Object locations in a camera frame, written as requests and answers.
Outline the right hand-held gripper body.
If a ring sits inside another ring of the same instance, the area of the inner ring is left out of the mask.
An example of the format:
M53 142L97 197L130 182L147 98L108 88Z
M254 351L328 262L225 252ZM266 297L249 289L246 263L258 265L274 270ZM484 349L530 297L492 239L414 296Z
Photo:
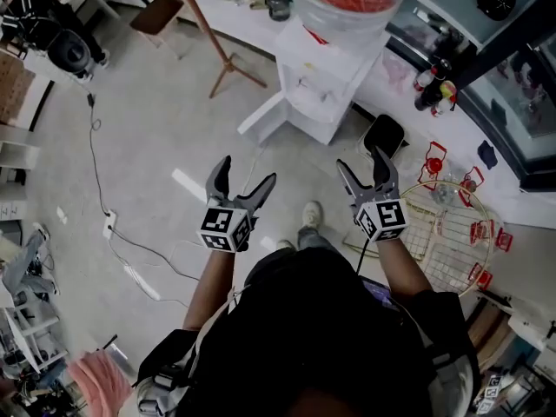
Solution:
M351 188L354 223L370 242L397 239L409 224L406 202L396 187Z

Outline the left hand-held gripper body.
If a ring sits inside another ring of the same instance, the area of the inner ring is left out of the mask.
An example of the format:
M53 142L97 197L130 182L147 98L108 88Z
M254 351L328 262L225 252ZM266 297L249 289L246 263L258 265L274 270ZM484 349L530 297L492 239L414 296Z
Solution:
M205 248L237 253L254 227L255 218L250 220L245 209L234 205L234 199L207 199L207 210L197 235Z

